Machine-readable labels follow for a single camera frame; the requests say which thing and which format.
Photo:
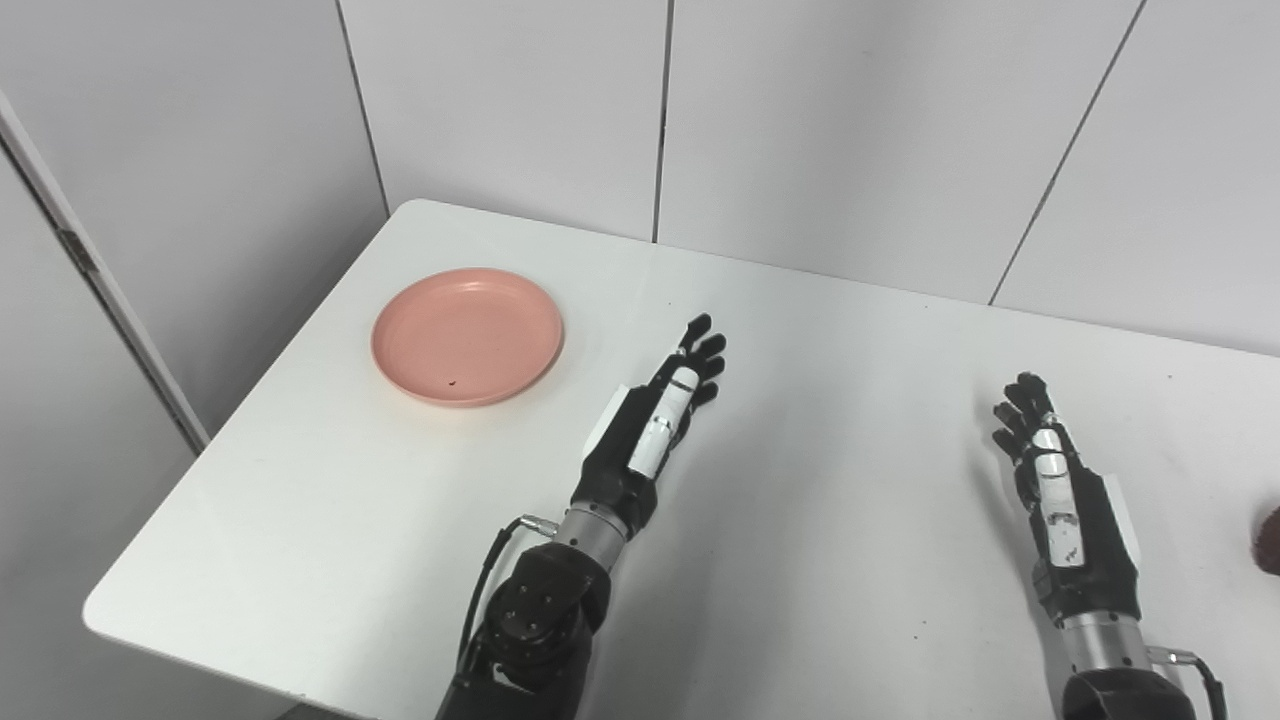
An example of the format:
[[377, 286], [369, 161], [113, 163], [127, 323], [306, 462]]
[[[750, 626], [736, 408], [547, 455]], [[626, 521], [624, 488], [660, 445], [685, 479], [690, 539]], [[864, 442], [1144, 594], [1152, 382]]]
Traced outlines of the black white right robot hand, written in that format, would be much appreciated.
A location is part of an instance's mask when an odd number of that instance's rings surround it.
[[1139, 619], [1138, 569], [1105, 478], [1088, 468], [1046, 382], [1023, 372], [993, 407], [1038, 553], [1032, 580], [1052, 623], [1088, 612]]

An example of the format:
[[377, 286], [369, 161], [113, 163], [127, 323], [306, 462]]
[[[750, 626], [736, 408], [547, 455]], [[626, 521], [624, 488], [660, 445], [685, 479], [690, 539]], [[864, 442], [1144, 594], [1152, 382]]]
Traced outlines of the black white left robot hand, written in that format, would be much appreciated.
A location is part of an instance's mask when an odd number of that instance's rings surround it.
[[694, 414], [719, 393], [727, 340], [712, 325], [708, 313], [690, 320], [646, 383], [620, 388], [591, 437], [571, 503], [608, 512], [627, 541], [652, 520], [657, 479]]

